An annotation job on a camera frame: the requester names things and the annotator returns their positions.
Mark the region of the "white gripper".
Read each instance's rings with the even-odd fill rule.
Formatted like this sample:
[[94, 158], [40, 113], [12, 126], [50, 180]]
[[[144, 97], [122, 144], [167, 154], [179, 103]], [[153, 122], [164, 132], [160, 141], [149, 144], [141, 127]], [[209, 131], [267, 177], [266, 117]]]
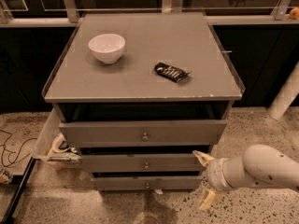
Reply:
[[202, 166], [207, 167], [207, 181], [213, 188], [206, 189], [203, 192], [202, 199], [199, 203], [199, 209], [201, 211], [205, 211], [221, 198], [222, 192], [228, 190], [228, 184], [223, 174], [223, 164], [225, 158], [214, 160], [214, 157], [198, 150], [194, 150], [192, 154], [199, 160]]

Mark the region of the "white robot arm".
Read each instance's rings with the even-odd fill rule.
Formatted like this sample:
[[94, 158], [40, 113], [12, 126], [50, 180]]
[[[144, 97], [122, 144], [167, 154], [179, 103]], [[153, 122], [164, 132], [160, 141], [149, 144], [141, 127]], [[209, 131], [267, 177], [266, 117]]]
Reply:
[[234, 189], [291, 189], [299, 191], [299, 163], [266, 145], [248, 147], [239, 157], [214, 158], [194, 150], [192, 154], [206, 167], [209, 189], [199, 209], [209, 209], [223, 193]]

